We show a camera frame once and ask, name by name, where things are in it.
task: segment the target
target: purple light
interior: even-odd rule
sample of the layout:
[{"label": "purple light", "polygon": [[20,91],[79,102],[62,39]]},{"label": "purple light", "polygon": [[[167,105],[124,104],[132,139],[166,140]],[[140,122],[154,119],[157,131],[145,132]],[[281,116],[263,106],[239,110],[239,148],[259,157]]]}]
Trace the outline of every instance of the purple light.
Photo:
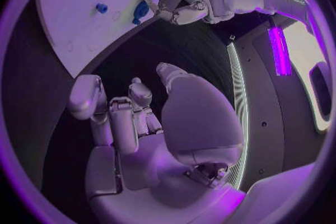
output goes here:
[{"label": "purple light", "polygon": [[282,28],[273,27],[268,29],[268,35],[272,45],[277,76],[290,76],[292,74],[292,66]]}]

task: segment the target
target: purple led strip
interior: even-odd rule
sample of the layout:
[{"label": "purple led strip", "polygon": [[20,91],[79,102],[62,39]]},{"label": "purple led strip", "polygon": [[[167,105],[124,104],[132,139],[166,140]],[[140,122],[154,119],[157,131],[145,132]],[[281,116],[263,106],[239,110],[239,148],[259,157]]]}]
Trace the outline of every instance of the purple led strip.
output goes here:
[{"label": "purple led strip", "polygon": [[272,27],[268,29],[268,35],[273,50],[277,76],[290,76],[292,74],[291,60],[282,28]]}]

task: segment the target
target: dark floor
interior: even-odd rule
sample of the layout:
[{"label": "dark floor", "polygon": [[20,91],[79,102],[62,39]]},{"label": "dark floor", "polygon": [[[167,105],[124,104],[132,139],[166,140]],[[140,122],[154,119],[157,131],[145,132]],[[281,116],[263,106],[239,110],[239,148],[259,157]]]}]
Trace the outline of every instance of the dark floor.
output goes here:
[{"label": "dark floor", "polygon": [[[131,79],[140,77],[153,92],[152,108],[160,118],[167,95],[155,72],[159,62],[176,64],[204,77],[234,103],[226,44],[202,22],[177,27],[157,21],[119,47],[94,73],[102,78],[109,99],[126,95]],[[96,223],[84,190],[85,168],[93,146],[89,122],[75,120],[65,111],[45,158],[42,191],[78,223]]]}]

